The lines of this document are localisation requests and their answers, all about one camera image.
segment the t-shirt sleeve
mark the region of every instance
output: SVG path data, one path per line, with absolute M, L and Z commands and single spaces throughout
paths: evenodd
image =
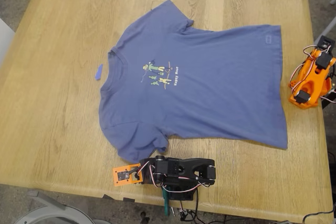
M 194 21 L 188 19 L 172 1 L 166 0 L 149 13 L 149 29 L 178 31 L 191 26 Z
M 131 163 L 149 157 L 155 149 L 164 152 L 168 145 L 162 132 L 151 124 L 123 123 L 102 131 L 118 155 Z

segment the small logo tag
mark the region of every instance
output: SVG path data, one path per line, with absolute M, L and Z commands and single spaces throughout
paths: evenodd
M 266 35 L 266 44 L 271 44 L 272 43 L 272 36 Z

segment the cable connector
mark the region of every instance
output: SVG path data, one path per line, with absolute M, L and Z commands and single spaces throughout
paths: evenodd
M 179 209 L 179 212 L 180 212 L 180 221 L 185 221 L 185 218 L 187 217 L 188 215 L 188 212 L 186 210 L 183 210 L 183 209 Z

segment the blue tape piece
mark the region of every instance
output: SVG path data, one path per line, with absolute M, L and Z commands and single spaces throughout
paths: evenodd
M 103 71 L 103 64 L 100 64 L 98 69 L 97 69 L 97 73 L 95 75 L 96 81 L 100 80 L 102 71 Z

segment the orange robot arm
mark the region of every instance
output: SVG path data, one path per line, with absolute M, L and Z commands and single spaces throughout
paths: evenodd
M 303 109 L 317 106 L 319 98 L 331 90 L 331 78 L 328 74 L 330 67 L 336 62 L 331 54 L 334 43 L 335 41 L 324 36 L 321 38 L 302 64 L 297 77 L 289 83 L 292 89 L 290 102 Z

